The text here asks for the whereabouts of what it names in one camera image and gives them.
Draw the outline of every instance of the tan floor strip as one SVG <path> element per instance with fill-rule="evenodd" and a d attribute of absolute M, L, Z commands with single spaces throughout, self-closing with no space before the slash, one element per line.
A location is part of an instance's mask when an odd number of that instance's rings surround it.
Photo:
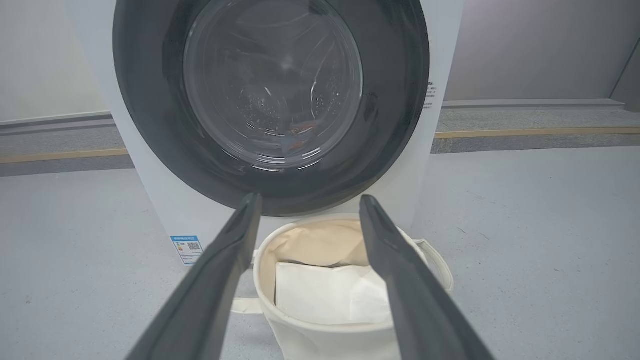
<path fill-rule="evenodd" d="M 436 133 L 436 139 L 484 138 L 492 136 L 523 135 L 587 135 L 587 134 L 640 134 L 640 127 L 559 127 L 550 129 L 508 129 L 508 130 L 470 130 L 443 131 Z M 53 152 L 0 158 L 0 164 L 27 163 L 30 161 L 96 158 L 99 156 L 128 155 L 127 149 L 108 149 L 93 151 Z"/>
<path fill-rule="evenodd" d="M 28 163 L 30 161 L 62 160 L 79 158 L 97 158 L 100 156 L 128 155 L 127 149 L 108 149 L 92 151 L 72 151 L 72 152 L 50 152 L 46 154 L 32 154 L 0 158 L 0 164 Z"/>
<path fill-rule="evenodd" d="M 550 129 L 506 129 L 444 131 L 436 133 L 436 139 L 486 138 L 491 136 L 523 135 L 588 135 L 588 134 L 640 134 L 640 127 L 559 127 Z"/>

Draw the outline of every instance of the washing machine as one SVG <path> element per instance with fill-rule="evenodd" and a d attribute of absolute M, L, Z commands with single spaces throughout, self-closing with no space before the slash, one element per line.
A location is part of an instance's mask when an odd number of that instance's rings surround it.
<path fill-rule="evenodd" d="M 186 265 L 251 192 L 264 199 L 258 243 L 301 217 L 357 213 L 363 193 L 409 229 L 462 9 L 463 0 L 68 1 Z"/>

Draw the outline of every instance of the blue and white sticker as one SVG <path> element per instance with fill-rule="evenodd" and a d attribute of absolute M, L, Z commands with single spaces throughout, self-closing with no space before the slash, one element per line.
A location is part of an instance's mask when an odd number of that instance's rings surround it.
<path fill-rule="evenodd" d="M 202 245 L 197 236 L 172 236 L 171 240 L 185 265 L 195 264 L 202 255 Z"/>

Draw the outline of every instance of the washing machine door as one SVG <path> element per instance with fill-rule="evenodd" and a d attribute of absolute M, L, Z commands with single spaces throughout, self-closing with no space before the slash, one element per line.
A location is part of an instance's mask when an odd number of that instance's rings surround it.
<path fill-rule="evenodd" d="M 346 202 L 402 153 L 429 77 L 419 0 L 119 0 L 116 74 L 177 177 L 263 215 Z"/>

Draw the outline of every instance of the floor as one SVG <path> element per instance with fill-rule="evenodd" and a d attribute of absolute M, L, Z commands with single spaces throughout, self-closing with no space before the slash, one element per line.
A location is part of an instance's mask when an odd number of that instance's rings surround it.
<path fill-rule="evenodd" d="M 636 358 L 638 179 L 640 147 L 432 155 L 409 233 L 497 359 Z M 133 169 L 2 177 L 0 228 L 3 359 L 123 358 L 187 271 Z M 282 355 L 232 314 L 222 358 Z"/>

